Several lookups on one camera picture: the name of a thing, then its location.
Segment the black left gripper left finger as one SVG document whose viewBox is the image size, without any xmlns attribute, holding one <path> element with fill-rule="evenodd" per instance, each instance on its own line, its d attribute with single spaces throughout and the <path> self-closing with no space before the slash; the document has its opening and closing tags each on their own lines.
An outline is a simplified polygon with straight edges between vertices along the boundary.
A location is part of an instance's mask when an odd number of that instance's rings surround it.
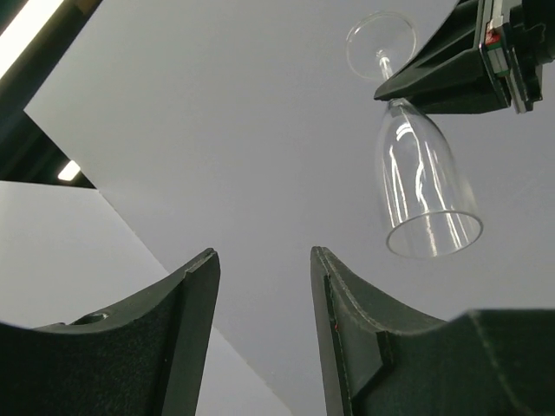
<svg viewBox="0 0 555 416">
<path fill-rule="evenodd" d="M 206 249 L 115 304 L 38 328 L 38 414 L 193 415 L 219 281 Z"/>
</svg>

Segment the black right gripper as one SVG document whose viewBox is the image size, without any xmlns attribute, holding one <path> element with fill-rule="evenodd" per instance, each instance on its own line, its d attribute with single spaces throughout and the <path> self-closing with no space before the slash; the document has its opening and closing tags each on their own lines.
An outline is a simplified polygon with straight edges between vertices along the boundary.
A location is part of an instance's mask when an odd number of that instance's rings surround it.
<svg viewBox="0 0 555 416">
<path fill-rule="evenodd" d="M 523 114 L 543 100 L 553 61 L 553 1 L 458 1 L 374 99 L 406 99 L 426 114 Z"/>
</svg>

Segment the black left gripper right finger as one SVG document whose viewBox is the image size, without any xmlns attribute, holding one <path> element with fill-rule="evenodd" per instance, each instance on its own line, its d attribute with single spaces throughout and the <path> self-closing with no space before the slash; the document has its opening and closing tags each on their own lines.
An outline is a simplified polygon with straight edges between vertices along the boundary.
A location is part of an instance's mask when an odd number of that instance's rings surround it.
<svg viewBox="0 0 555 416">
<path fill-rule="evenodd" d="M 389 334 L 413 334 L 443 323 L 368 283 L 328 248 L 310 252 L 310 280 L 328 415 L 356 415 L 393 367 Z"/>
</svg>

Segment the clear wine glass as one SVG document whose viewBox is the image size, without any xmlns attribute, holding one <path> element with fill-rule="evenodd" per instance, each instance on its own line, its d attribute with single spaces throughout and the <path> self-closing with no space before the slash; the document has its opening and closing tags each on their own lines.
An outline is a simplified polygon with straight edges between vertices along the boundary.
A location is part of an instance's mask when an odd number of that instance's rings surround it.
<svg viewBox="0 0 555 416">
<path fill-rule="evenodd" d="M 378 11 L 349 31 L 347 63 L 357 76 L 380 85 L 415 55 L 417 40 L 404 15 Z M 388 249 L 414 259 L 466 249 L 481 237 L 483 223 L 443 132 L 409 100 L 385 103 L 375 174 Z"/>
</svg>

